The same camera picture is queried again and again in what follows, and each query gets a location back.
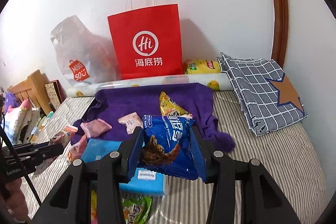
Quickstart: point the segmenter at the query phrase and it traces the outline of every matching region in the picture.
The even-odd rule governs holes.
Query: haidilao logo
[[[133,38],[134,50],[142,56],[153,55],[159,47],[159,40],[150,31],[138,32]]]

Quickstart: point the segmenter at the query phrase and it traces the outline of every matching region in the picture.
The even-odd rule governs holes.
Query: yellow snack packet
[[[216,61],[194,59],[185,61],[184,72],[186,75],[201,73],[220,73],[221,68]]]
[[[182,107],[180,107],[176,102],[174,102],[167,93],[161,92],[160,97],[160,112],[162,116],[183,116],[186,118],[193,118],[193,115]]]
[[[97,194],[91,191],[91,224],[98,224],[97,221]]]

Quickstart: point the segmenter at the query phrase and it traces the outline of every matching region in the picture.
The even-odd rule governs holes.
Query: white wall
[[[273,0],[158,0],[178,3],[183,58],[212,59],[224,51],[235,57],[269,58],[273,40]],[[150,0],[134,0],[135,7]],[[50,32],[78,15],[88,29],[111,39],[107,16],[123,12],[125,0],[9,0],[0,14],[0,85],[17,84],[36,69],[69,85],[60,73]]]
[[[321,162],[331,199],[336,190],[336,20],[324,0],[289,0],[284,69],[308,118],[303,126]]]

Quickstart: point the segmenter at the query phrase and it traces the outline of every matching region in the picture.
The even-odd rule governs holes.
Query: red paper bag
[[[122,79],[183,73],[177,4],[130,10],[108,21]]]

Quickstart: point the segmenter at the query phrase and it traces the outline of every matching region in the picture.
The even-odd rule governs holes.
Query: black metal bracket
[[[91,223],[91,182],[98,181],[98,223],[125,224],[119,183],[128,183],[134,176],[142,144],[143,129],[137,127],[130,140],[101,160],[74,160],[45,198],[32,223]]]
[[[202,179],[214,183],[207,224],[234,222],[236,180],[241,182],[241,224],[300,224],[289,201],[259,160],[232,160],[202,140],[196,127],[193,133],[204,157],[207,175]]]
[[[242,224],[299,224],[293,208],[271,175],[257,159],[232,160],[201,139],[197,128],[190,139],[199,149],[205,183],[214,183],[207,224],[231,224],[235,215],[235,180],[241,181]],[[97,180],[99,224],[124,224],[119,183],[135,173],[143,142],[143,129],[136,128],[130,141],[99,161],[75,160],[50,191],[32,224],[89,224],[90,183]]]
[[[21,162],[28,174],[35,172],[36,166],[40,165],[44,160],[57,157],[61,155],[64,151],[63,145],[61,143],[56,143],[48,145],[49,142],[41,144],[19,144],[14,145],[14,149],[18,154]],[[14,181],[18,178],[23,177],[23,172],[19,167],[18,163],[15,161],[14,157],[11,155],[7,147],[1,149],[0,156],[0,173],[1,181],[0,184],[6,184],[8,182]]]

